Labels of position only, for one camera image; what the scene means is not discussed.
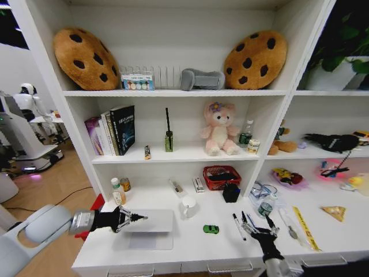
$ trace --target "pink teddy bear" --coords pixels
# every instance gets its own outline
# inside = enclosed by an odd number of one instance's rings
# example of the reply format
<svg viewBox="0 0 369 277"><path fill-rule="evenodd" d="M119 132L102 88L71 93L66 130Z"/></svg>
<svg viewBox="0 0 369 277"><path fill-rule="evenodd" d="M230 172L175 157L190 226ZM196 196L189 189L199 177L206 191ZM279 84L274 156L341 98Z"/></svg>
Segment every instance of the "pink teddy bear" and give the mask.
<svg viewBox="0 0 369 277"><path fill-rule="evenodd" d="M239 147L232 140L240 132L239 128L231 126L235 113L234 104L211 102L205 106L204 117L208 127L201 131L201 137L208 139L205 151L209 156L218 155L220 149L229 155L238 154Z"/></svg>

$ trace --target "wooden floor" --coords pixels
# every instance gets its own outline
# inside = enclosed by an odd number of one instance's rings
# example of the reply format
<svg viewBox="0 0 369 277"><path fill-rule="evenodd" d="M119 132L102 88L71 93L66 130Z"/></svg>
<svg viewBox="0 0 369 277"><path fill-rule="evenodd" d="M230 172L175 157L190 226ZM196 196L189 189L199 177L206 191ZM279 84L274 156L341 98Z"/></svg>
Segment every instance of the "wooden floor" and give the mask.
<svg viewBox="0 0 369 277"><path fill-rule="evenodd" d="M64 159L43 173L25 175L14 181L19 193L2 203L4 207L23 207L39 209L47 204L56 204L69 193L90 186L82 164L70 141L61 146ZM96 198L93 189L85 189L66 199L62 205L73 213L77 209L89 209ZM10 209L19 221L26 219L31 212ZM74 259L81 249L83 241L64 234L47 246L17 275L17 277L75 277L71 269ZM207 277L207 272L196 274L171 274L169 277Z"/></svg>

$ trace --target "green toy car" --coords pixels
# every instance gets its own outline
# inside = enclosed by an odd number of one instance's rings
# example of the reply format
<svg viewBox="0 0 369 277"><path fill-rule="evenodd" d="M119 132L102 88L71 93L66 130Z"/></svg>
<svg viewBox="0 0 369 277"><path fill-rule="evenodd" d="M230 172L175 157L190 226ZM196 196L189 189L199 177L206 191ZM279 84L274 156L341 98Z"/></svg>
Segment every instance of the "green toy car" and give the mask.
<svg viewBox="0 0 369 277"><path fill-rule="evenodd" d="M216 235L216 234L219 233L219 227L215 226L215 225L204 225L204 227L202 229L207 234L215 234Z"/></svg>

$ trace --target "white wall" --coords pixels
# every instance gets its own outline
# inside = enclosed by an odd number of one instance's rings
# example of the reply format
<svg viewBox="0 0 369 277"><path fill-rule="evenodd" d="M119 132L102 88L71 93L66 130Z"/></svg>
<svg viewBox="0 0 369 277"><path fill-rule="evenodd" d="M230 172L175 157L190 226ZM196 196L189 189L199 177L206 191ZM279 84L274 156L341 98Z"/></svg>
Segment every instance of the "white wall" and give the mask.
<svg viewBox="0 0 369 277"><path fill-rule="evenodd" d="M1 91L14 95L20 92L20 84L31 83L36 87L46 110L56 110L55 104L29 50L0 44L0 59Z"/></svg>

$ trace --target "yellow ruler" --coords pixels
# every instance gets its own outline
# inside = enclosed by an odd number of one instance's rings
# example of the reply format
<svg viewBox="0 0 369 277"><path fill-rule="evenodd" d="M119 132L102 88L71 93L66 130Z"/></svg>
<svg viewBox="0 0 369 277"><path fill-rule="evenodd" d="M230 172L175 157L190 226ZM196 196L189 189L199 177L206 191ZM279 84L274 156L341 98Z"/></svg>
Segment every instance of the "yellow ruler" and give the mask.
<svg viewBox="0 0 369 277"><path fill-rule="evenodd" d="M293 206L293 211L295 212L296 216L298 217L300 225L301 225L302 229L304 230L304 232L306 234L306 237L307 237L311 247L314 250L320 250L317 243L315 242L314 237L312 237L312 234L311 234L309 228L307 227L307 224L306 224L304 218L302 217L302 214L301 214L300 210L298 209L298 207Z"/></svg>

